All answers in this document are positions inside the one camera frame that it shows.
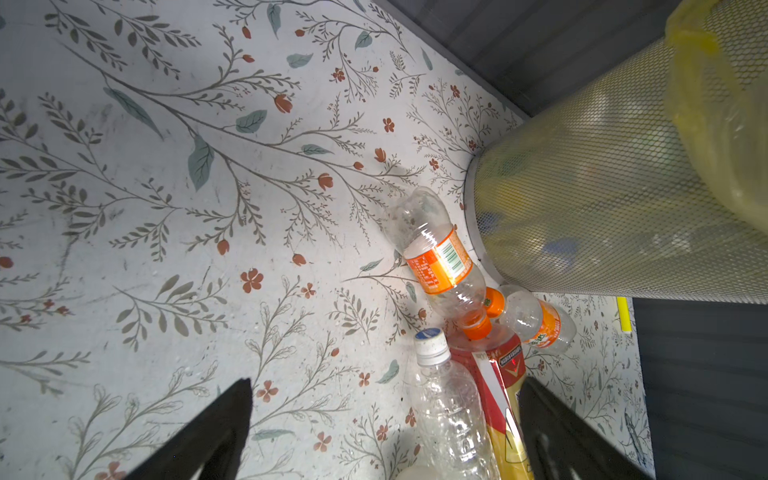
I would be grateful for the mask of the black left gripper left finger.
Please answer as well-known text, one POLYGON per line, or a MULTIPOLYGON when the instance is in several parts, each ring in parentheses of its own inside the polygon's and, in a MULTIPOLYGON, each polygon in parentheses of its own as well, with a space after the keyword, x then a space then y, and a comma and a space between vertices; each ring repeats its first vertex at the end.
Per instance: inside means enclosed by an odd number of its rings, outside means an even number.
POLYGON ((251 380, 239 379, 127 477, 234 479, 252 408, 251 380))

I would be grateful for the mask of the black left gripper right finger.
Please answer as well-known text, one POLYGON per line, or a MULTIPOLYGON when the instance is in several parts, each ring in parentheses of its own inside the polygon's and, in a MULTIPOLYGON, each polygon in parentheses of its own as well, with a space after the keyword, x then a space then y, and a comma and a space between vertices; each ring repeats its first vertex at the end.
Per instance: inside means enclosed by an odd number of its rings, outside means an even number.
POLYGON ((524 380, 519 407, 524 445, 536 480, 649 477, 538 380, 524 380))

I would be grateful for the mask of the red yellow tea bottle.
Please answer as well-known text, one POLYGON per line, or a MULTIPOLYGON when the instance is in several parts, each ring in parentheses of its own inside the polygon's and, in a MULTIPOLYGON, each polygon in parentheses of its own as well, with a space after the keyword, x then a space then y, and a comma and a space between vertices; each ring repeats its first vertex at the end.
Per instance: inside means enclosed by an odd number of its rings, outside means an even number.
POLYGON ((527 373, 519 337, 495 325, 479 340, 455 332, 448 345, 452 358, 469 370, 477 385, 500 476, 532 479, 520 426, 519 395, 527 373))

